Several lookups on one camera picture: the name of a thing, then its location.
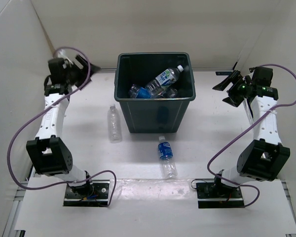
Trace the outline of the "clear unlabelled plastic bottle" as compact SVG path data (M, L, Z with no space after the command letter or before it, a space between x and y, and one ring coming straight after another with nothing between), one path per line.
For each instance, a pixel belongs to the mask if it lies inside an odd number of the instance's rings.
M115 104L110 105L108 110L108 132L109 139L112 143L122 141L120 116Z

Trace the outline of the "clear bottle apple label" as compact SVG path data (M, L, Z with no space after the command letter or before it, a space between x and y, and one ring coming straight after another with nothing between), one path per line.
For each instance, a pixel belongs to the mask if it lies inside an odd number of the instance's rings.
M164 98L176 98L178 95L178 91L175 88L169 87L162 95Z

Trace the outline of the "clear bottle white blue label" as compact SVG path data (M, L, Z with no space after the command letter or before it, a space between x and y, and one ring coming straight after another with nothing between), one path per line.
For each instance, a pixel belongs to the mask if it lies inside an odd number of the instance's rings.
M167 88L179 80L180 74L184 71L182 65L178 65L176 68L167 68L161 74L150 81L145 89L151 95L151 98L155 98L158 95L163 94Z

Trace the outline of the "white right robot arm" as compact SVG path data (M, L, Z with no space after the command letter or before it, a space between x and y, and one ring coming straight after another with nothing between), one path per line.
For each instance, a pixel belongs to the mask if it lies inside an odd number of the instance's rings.
M278 101L278 90L271 87L273 70L255 67L250 72L242 76L234 70L213 88L223 91L231 85L223 101L234 107L244 104L254 134L237 165L221 170L214 179L212 193L220 198L247 182L272 182L290 157L290 149L283 146L279 137L276 112L272 110Z

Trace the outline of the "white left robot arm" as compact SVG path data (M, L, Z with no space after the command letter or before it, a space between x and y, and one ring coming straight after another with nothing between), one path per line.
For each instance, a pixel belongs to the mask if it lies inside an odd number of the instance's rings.
M81 86L87 75L100 68L88 64L80 55L75 58L81 68L62 55L48 61L50 75L44 81L44 100L50 110L43 115L40 128L34 140L27 142L26 149L38 174L66 181L74 193L87 198L94 192L90 175L73 164L72 154L61 136L72 87Z

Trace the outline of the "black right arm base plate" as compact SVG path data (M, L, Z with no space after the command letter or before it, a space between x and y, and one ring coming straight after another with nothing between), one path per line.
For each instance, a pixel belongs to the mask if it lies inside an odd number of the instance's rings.
M243 208L240 188L216 184L214 180L194 179L191 188L197 192L199 209Z

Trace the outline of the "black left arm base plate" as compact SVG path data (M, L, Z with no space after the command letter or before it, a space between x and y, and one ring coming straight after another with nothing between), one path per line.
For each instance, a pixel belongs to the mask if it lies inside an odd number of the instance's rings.
M93 180L93 189L86 197L75 193L70 186L66 186L64 207L105 207L109 202L109 180Z

